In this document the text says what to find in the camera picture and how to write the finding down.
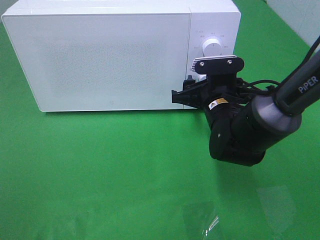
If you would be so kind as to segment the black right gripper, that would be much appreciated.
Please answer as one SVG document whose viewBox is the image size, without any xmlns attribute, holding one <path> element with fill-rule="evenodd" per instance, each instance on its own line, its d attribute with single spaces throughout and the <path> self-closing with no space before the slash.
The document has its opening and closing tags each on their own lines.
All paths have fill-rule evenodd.
<svg viewBox="0 0 320 240">
<path fill-rule="evenodd" d="M 236 73 L 245 66 L 236 55 L 220 55 L 195 58 L 191 70 L 206 75 L 196 82 L 192 75 L 183 81 L 182 91 L 171 91 L 172 103 L 203 109 L 209 125 L 218 119 L 232 118 L 241 104 L 247 102 L 241 95 L 242 79 Z"/>
</svg>

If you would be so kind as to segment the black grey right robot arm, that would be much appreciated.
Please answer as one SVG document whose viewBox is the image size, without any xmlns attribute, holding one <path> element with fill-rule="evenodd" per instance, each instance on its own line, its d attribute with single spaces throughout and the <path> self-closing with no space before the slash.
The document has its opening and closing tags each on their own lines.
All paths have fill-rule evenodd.
<svg viewBox="0 0 320 240">
<path fill-rule="evenodd" d="M 262 161 L 266 150 L 302 123 L 303 111 L 320 98 L 320 42 L 316 40 L 301 64 L 282 82 L 246 82 L 237 74 L 244 60 L 235 55 L 195 58 L 182 91 L 171 92 L 172 102 L 201 109 L 210 128 L 213 159 L 244 166 Z"/>
</svg>

